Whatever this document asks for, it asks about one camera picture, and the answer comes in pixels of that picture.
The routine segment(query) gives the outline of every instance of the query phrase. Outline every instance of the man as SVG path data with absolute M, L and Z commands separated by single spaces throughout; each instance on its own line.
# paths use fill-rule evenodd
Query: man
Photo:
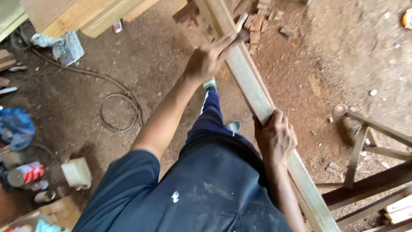
M 223 125 L 216 85 L 208 80 L 238 45 L 236 36 L 194 51 L 131 151 L 109 166 L 74 232 L 304 231 L 286 168 L 297 144 L 288 118 L 275 111 L 264 128 L 256 120 L 263 162 L 249 141 L 234 133 L 238 122 L 230 125 L 232 131 Z M 179 159 L 158 183 L 159 161 L 204 82 L 201 115 L 187 133 Z

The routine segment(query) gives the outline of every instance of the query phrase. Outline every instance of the dark blue shirt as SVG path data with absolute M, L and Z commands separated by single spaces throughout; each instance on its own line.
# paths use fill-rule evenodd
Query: dark blue shirt
M 146 151 L 111 163 L 73 232 L 290 231 L 261 160 L 234 138 L 197 139 L 158 183 L 159 171 Z

